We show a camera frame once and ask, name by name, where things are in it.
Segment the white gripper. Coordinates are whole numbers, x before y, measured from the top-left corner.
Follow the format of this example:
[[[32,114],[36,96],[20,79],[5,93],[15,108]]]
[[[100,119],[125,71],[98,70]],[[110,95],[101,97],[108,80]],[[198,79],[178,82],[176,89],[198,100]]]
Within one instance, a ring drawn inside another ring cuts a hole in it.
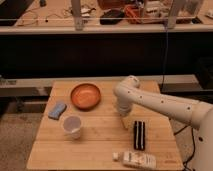
[[[131,124],[131,117],[128,116],[132,110],[133,104],[129,101],[117,99],[116,108],[118,113],[122,116],[121,120],[125,129],[128,129]]]

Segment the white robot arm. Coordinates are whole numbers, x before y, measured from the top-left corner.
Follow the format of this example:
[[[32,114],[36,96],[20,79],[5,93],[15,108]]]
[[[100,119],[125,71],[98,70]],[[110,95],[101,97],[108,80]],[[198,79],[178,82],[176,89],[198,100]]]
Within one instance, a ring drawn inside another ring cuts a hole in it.
[[[137,104],[198,130],[192,169],[213,171],[213,104],[199,100],[153,93],[140,89],[140,81],[128,76],[114,88],[117,111],[126,117]]]

